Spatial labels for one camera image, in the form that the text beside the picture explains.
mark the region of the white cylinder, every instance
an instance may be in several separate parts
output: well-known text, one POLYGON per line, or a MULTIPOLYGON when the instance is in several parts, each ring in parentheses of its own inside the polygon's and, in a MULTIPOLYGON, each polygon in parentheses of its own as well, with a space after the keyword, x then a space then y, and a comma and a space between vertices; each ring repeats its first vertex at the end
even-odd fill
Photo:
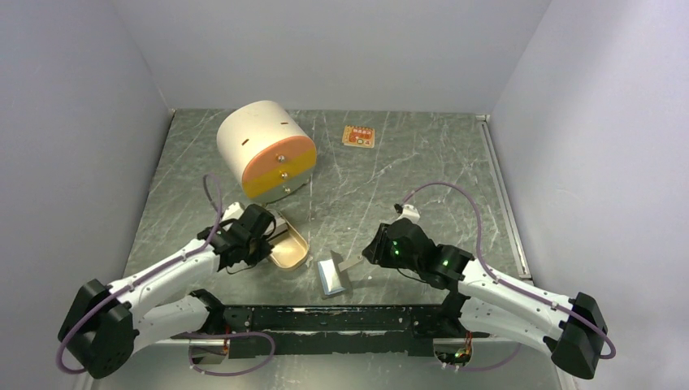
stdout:
POLYGON ((306 184, 316 146, 278 103, 251 103, 220 125, 218 150, 253 202, 274 202, 306 184))

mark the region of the scratched metal surface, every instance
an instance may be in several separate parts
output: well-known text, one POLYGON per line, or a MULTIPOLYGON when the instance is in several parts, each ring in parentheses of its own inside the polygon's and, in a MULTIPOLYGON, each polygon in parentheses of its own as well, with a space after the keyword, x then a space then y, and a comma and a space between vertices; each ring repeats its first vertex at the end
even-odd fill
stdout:
MULTIPOLYGON (((490 366, 509 356, 515 343, 475 341, 471 365, 490 366)), ((488 372, 441 369, 433 357, 407 357, 404 353, 277 356, 254 373, 235 378, 200 375, 189 369, 186 348, 154 345, 134 355, 113 375, 97 381, 92 390, 145 388, 206 390, 352 390, 462 388, 481 390, 557 390, 555 366, 547 355, 522 346, 506 366, 488 372)), ((209 371, 232 372, 255 366, 263 357, 226 360, 205 365, 209 371)))
MULTIPOLYGON (((201 177, 222 180, 223 202, 248 203, 215 144, 231 110, 178 110, 151 184, 125 275, 174 253, 212 223, 201 177)), ((273 203, 310 243, 315 261, 334 250, 347 259, 371 242, 380 222, 396 217, 392 205, 411 189, 445 180, 466 188, 484 220, 483 247, 496 269, 517 276, 483 140, 473 115, 419 112, 294 110, 290 115, 312 137, 318 162, 311 184, 273 203), (375 148, 343 146, 346 124, 375 128, 375 148)), ((474 252, 476 221, 469 203, 448 188, 414 197, 420 225, 436 243, 474 252)), ((445 292, 368 263, 349 272, 354 290, 323 301, 314 267, 285 272, 262 262, 239 275, 219 272, 187 287, 205 288, 226 304, 420 304, 441 302, 445 292)))

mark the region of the open tin lid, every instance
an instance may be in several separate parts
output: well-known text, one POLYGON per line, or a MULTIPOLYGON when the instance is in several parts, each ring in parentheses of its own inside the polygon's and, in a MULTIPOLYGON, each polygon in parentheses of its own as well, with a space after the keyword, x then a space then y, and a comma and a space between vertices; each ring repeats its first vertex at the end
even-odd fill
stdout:
POLYGON ((274 248, 269 259, 278 268, 291 271, 299 267, 309 253, 309 243, 304 237, 277 211, 270 210, 275 216, 275 232, 268 240, 274 248))

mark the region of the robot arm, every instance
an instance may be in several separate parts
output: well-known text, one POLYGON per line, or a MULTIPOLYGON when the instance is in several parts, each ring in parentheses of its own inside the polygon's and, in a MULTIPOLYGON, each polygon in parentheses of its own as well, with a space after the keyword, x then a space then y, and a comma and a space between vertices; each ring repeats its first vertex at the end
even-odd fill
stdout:
POLYGON ((260 206, 250 205, 243 210, 239 203, 231 205, 223 216, 221 228, 202 251, 187 255, 202 247, 210 228, 177 253, 135 275, 107 286, 96 279, 82 286, 58 339, 63 341, 94 306, 123 288, 128 291, 104 305, 67 343, 67 349, 95 379, 115 372, 133 353, 156 341, 184 332, 222 332, 224 306, 205 290, 197 290, 166 305, 156 305, 184 286, 225 267, 242 261, 249 267, 255 266, 271 253, 272 245, 268 241, 285 231, 281 224, 283 220, 260 206), (165 266, 178 257, 180 261, 165 266))
POLYGON ((578 314, 606 334, 596 300, 581 292, 571 299, 492 268, 487 272, 473 254, 452 245, 436 245, 428 238, 416 224, 418 212, 411 205, 396 209, 400 217, 390 224, 381 223, 374 240, 362 252, 370 263, 405 268, 434 288, 448 289, 444 306, 449 307, 452 317, 448 321, 456 327, 529 345, 549 354, 562 370, 579 378, 593 377, 604 339, 566 311, 578 314), (526 294, 551 303, 546 305, 526 294))

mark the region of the black bracket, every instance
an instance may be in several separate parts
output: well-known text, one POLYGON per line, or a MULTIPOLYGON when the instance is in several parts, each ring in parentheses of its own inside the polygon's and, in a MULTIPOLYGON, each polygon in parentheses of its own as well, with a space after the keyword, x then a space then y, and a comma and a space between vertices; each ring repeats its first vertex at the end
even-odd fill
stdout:
MULTIPOLYGON (((273 245, 264 234, 268 227, 271 224, 275 226, 275 223, 273 214, 259 205, 252 204, 246 207, 239 219, 232 220, 228 230, 221 226, 210 238, 213 252, 220 256, 218 271, 242 261, 253 267, 267 258, 273 250, 273 245)), ((210 231, 211 227, 207 227, 197 234, 197 239, 206 240, 210 231)))
MULTIPOLYGON (((447 314, 442 305, 228 305, 224 318, 237 334, 271 335, 277 355, 407 352, 431 357, 434 339, 466 335, 461 326, 439 326, 447 314)), ((474 333, 474 338, 487 336, 474 333)), ((229 357, 253 358, 269 352, 270 345, 257 338, 238 338, 232 340, 229 357)))
MULTIPOLYGON (((580 292, 576 299, 570 299, 570 303, 572 311, 591 321, 606 335, 608 334, 608 326, 593 297, 580 292)), ((550 359, 569 374, 582 379, 592 379, 605 343, 603 338, 571 316, 566 323, 560 323, 560 328, 562 328, 560 340, 547 336, 543 338, 544 343, 552 352, 550 359)))
MULTIPOLYGON (((108 288, 96 279, 81 286, 60 327, 58 340, 64 340, 86 313, 109 296, 108 288)), ((133 328, 129 307, 129 302, 109 302, 67 344, 67 350, 95 379, 117 371, 132 356, 139 333, 133 328)))
POLYGON ((201 303, 206 305, 206 310, 208 310, 208 317, 198 331, 208 335, 221 335, 225 333, 225 319, 223 318, 225 305, 215 295, 204 289, 194 290, 189 295, 196 297, 201 303))

